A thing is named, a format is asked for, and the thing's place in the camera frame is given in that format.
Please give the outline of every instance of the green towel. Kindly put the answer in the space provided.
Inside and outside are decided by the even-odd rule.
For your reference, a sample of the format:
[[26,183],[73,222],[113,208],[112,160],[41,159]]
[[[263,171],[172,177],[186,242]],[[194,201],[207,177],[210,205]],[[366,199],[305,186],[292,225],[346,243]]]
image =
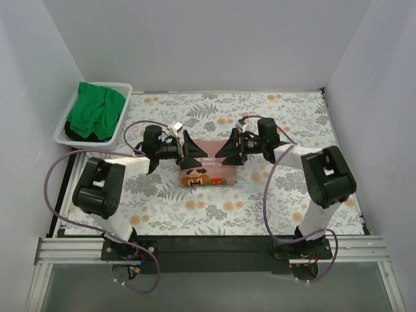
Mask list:
[[95,133],[99,140],[112,137],[123,111],[125,98],[113,89],[79,83],[78,100],[67,121],[83,138]]

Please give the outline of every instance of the white basket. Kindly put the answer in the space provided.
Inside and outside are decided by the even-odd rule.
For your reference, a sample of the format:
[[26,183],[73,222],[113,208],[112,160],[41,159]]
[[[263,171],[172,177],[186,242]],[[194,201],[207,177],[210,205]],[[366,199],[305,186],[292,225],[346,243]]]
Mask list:
[[108,88],[111,88],[121,93],[123,97],[125,97],[124,108],[123,108],[122,114],[120,115],[120,119],[118,120],[116,130],[114,131],[114,134],[112,135],[111,139],[107,142],[81,142],[81,141],[73,141],[66,136],[66,133],[65,133],[66,118],[68,117],[68,114],[70,113],[72,107],[75,105],[77,101],[78,90],[76,90],[73,97],[71,98],[71,101],[68,107],[66,108],[64,114],[62,115],[62,118],[59,120],[59,123],[55,130],[55,135],[54,135],[55,142],[59,144],[70,145],[78,149],[97,148],[100,150],[113,151],[116,149],[118,139],[120,138],[120,135],[122,134],[123,124],[124,124],[125,117],[127,116],[126,114],[127,108],[130,104],[129,103],[130,95],[131,95],[131,91],[133,90],[133,87],[128,83],[90,83],[90,84],[96,85],[96,86],[106,86]]

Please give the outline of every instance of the white wall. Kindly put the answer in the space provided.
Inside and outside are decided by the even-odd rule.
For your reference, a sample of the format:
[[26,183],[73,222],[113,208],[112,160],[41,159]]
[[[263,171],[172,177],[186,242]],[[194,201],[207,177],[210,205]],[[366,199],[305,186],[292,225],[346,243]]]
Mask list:
[[416,311],[415,34],[414,1],[372,1],[327,88],[365,220],[384,236],[408,311]]
[[[38,238],[51,214],[47,169],[64,150],[53,126],[83,80],[41,0],[0,1],[0,310],[24,311]],[[55,203],[65,164],[50,194]]]
[[189,91],[325,86],[370,1],[44,3],[87,81]]

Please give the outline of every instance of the floral tablecloth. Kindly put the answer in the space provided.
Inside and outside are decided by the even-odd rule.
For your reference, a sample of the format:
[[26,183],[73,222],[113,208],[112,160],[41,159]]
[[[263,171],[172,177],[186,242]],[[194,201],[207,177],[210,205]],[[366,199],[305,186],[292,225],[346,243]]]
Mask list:
[[[166,124],[181,121],[192,138],[223,140],[229,137],[241,116],[250,114],[273,117],[303,146],[335,144],[328,113],[318,92],[134,95],[124,128],[144,119]],[[256,119],[249,123],[250,130],[257,132]],[[130,129],[127,138],[132,144],[142,140],[146,125]],[[122,138],[117,150],[130,153]],[[90,156],[82,155],[80,164]],[[151,175],[140,175],[124,183],[119,209],[139,235],[265,235],[262,196],[271,167],[261,155],[251,155],[244,166],[238,167],[235,186],[184,188],[179,185],[179,169],[174,161],[161,161]],[[270,226],[276,234],[293,234],[310,201],[303,172],[279,166],[270,186]],[[70,200],[66,210],[71,220],[94,224]],[[363,234],[353,198],[342,204],[329,228],[338,234]],[[65,230],[67,235],[92,233],[72,225]]]

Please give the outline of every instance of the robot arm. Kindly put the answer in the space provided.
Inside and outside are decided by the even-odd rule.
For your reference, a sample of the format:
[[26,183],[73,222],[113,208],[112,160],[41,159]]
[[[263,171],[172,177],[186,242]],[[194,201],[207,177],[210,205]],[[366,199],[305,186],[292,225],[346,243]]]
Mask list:
[[[240,120],[239,123],[233,128],[227,143],[216,154],[218,158],[225,158],[222,164],[243,165],[247,160],[246,155],[254,153],[262,153],[267,161],[275,163],[289,146],[280,141],[277,125],[272,118],[258,120],[258,135],[242,132],[245,130],[244,121]],[[143,142],[136,147],[138,149],[141,146],[146,157],[107,160],[90,158],[73,193],[74,205],[92,215],[104,230],[127,241],[135,239],[135,230],[118,209],[124,180],[152,173],[160,159],[175,159],[181,169],[186,169],[201,166],[195,158],[207,156],[193,143],[186,130],[183,133],[185,142],[180,146],[178,132],[181,128],[180,123],[172,124],[167,138],[169,140],[162,141],[162,128],[157,125],[147,126]],[[295,146],[279,164],[304,171],[312,199],[304,220],[295,230],[296,238],[326,228],[341,203],[356,191],[354,177],[337,146],[324,149]],[[323,232],[308,237],[298,245],[298,250],[313,249],[321,244],[323,238]],[[120,254],[132,254],[131,248],[122,246],[113,238],[105,239],[112,240]]]
[[[274,150],[278,159],[287,149],[280,146]],[[324,149],[295,146],[280,161],[304,171],[311,203],[301,224],[296,228],[296,236],[302,237],[317,229],[325,229],[334,212],[356,191],[357,185],[341,151],[337,146]],[[317,233],[306,241],[314,241],[324,236]]]

